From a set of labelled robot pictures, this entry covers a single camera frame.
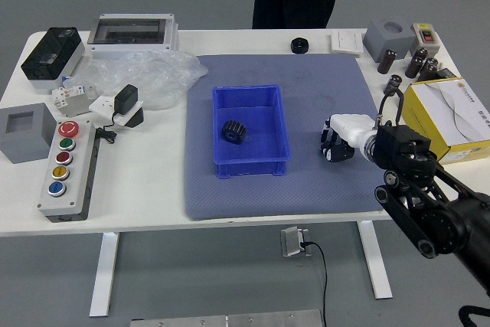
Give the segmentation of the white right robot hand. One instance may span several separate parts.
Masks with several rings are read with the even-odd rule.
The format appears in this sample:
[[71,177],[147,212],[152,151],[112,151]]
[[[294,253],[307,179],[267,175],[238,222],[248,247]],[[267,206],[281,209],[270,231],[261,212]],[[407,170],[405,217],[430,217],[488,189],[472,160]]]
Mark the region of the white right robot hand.
[[368,115],[334,114],[322,129],[322,154],[329,162],[342,162],[352,158],[358,149],[365,159],[373,162],[376,135],[374,121]]

